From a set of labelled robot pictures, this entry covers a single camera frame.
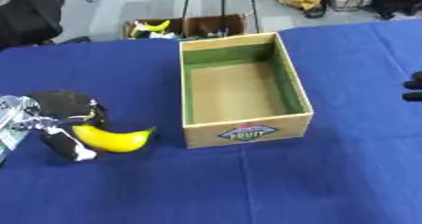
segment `gray floor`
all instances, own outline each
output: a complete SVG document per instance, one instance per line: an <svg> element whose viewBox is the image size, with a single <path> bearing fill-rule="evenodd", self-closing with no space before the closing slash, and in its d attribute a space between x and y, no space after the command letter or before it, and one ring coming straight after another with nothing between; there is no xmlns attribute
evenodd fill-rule
<svg viewBox="0 0 422 224"><path fill-rule="evenodd" d="M67 0L63 11L64 33L57 40L89 35L94 40L122 38L122 23L126 20L180 17L185 0ZM219 15L220 0L191 0L189 16ZM353 24L376 21L366 11L335 12L329 10L324 18L310 20L293 8L275 0L257 0L259 21L264 31L278 31L299 26L323 24ZM248 14L248 32L254 31L250 0L228 0L229 13Z"/></svg>

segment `green inner lining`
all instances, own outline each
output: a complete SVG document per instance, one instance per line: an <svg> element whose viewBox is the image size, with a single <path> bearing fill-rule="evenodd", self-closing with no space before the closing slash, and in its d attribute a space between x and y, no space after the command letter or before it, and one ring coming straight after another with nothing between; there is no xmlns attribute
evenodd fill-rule
<svg viewBox="0 0 422 224"><path fill-rule="evenodd" d="M192 99L192 70L199 68L222 67L247 62L267 61L274 73L274 80L284 103L285 114L304 112L286 69L283 67L282 54L274 43L243 45L219 49L184 51L185 70L185 119L187 124L194 122Z"/></svg>

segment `banana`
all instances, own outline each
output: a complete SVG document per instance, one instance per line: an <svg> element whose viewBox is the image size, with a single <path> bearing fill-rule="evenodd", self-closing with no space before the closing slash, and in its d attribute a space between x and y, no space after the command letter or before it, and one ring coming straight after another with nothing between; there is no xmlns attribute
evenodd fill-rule
<svg viewBox="0 0 422 224"><path fill-rule="evenodd" d="M103 149L108 152L133 152L143 147L155 127L148 130L115 134L100 130L91 125L75 125L72 127L76 136L96 149Z"/></svg>
<svg viewBox="0 0 422 224"><path fill-rule="evenodd" d="M145 28L147 28L148 31L161 32L167 27L169 27L169 25L170 25L170 21L167 20L164 23L158 24L158 25L150 25L150 24L145 23Z"/></svg>

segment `blue tablecloth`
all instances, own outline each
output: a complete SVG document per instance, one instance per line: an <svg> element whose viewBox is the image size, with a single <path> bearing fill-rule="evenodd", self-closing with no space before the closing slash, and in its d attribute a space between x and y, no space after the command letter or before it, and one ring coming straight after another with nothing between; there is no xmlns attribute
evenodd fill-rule
<svg viewBox="0 0 422 224"><path fill-rule="evenodd" d="M0 169L0 223L414 224L422 220L421 21L281 32L316 114L304 138L185 149L178 44L132 40L0 54L0 92L86 92L145 149L72 165L31 135Z"/></svg>

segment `wooden crate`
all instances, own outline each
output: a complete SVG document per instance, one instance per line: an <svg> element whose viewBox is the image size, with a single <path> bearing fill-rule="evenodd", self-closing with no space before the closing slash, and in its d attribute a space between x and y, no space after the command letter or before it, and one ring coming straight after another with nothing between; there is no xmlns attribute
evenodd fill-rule
<svg viewBox="0 0 422 224"><path fill-rule="evenodd" d="M228 35L243 35L245 32L245 14L231 14L226 16L226 23L228 28ZM206 38L204 32L217 33L219 31L219 24L221 21L220 16L209 16L209 17L191 17L186 18L182 23L182 19L138 19L140 23L148 23L152 25L161 24L166 20L170 20L169 31L174 32L177 35L181 34L183 30L188 37L201 37ZM130 34L134 29L135 25L133 21L126 21L123 24L123 37L130 39Z"/></svg>
<svg viewBox="0 0 422 224"><path fill-rule="evenodd" d="M276 33L180 44L189 148L303 136L313 109Z"/></svg>

